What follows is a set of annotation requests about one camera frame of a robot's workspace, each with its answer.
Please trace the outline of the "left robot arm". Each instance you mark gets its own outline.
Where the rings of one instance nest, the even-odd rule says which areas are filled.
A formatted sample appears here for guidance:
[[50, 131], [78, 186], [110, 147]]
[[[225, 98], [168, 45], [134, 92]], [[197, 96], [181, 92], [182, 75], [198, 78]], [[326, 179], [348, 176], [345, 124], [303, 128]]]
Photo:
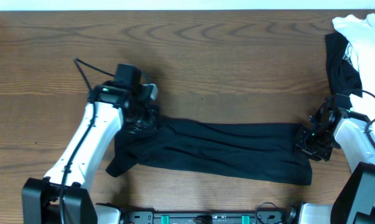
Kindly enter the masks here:
[[24, 223], [128, 223], [114, 205], [94, 204], [93, 181], [115, 135], [152, 127], [155, 84], [136, 88], [98, 85], [90, 90], [82, 121], [59, 160], [42, 179], [29, 178], [22, 188]]

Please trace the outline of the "black logo t-shirt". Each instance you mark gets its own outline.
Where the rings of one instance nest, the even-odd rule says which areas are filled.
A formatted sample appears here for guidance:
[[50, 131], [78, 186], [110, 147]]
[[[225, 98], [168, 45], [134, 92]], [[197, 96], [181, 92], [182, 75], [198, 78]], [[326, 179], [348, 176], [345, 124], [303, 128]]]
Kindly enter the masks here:
[[153, 128], [123, 129], [106, 171], [136, 164], [295, 185], [312, 183], [309, 159], [294, 150], [298, 123], [211, 124], [162, 117]]

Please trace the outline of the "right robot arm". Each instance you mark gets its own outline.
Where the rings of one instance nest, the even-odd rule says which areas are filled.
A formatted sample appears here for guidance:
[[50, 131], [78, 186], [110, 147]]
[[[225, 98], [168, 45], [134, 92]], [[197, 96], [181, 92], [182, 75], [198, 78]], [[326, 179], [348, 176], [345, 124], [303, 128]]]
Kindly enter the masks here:
[[295, 149], [314, 161], [328, 161], [341, 149], [351, 176], [331, 205], [302, 203], [296, 223], [375, 223], [375, 136], [370, 119], [342, 107], [322, 106], [295, 137]]

